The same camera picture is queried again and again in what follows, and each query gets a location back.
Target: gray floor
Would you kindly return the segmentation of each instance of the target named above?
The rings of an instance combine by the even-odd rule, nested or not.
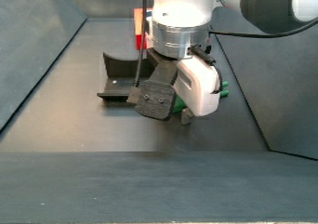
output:
[[[318,163],[267,152],[216,42],[231,95],[192,125],[98,98],[132,45],[131,20],[88,20],[7,126],[0,222],[318,221]]]
[[[0,152],[266,151],[230,66],[214,40],[214,57],[230,97],[192,125],[142,117],[96,96],[106,82],[102,52],[135,59],[132,20],[88,20],[49,75],[0,136]]]
[[[318,164],[271,152],[0,153],[0,222],[318,221]]]

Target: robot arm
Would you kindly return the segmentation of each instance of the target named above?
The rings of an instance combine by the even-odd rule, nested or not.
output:
[[[216,0],[154,0],[152,47],[178,60],[174,89],[196,116],[218,109],[220,75],[211,64],[191,53],[206,49],[208,25]],[[265,33],[285,33],[318,17],[318,0],[220,0],[241,12]]]

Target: black cable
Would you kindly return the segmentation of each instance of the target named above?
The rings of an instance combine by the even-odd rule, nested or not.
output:
[[[215,71],[218,73],[218,77],[219,77],[219,89],[216,91],[214,91],[214,94],[218,94],[222,92],[222,84],[223,84],[223,78],[222,78],[222,73],[220,73],[220,69],[215,64],[215,60],[204,53],[204,51],[202,50],[202,48],[199,46],[194,46],[192,48],[190,48],[190,51],[196,54],[199,56],[199,58],[203,59],[204,63],[208,64],[210,66],[212,66],[215,68]]]
[[[136,64],[134,86],[139,86],[139,83],[140,83],[139,79],[140,79],[142,62],[143,62],[143,54],[144,54],[144,41],[146,41],[146,18],[147,18],[147,0],[143,0],[142,43],[139,47],[139,57],[138,57],[138,64]]]
[[[228,33],[228,32],[218,32],[218,31],[210,31],[212,34],[220,34],[220,35],[230,35],[230,36],[238,36],[238,37],[249,37],[249,38],[278,38],[278,37],[286,37],[294,34],[298,34],[311,28],[315,24],[318,24],[318,18],[313,20],[309,24],[306,24],[303,27],[287,32],[287,33],[279,33],[279,34],[249,34],[249,33]]]

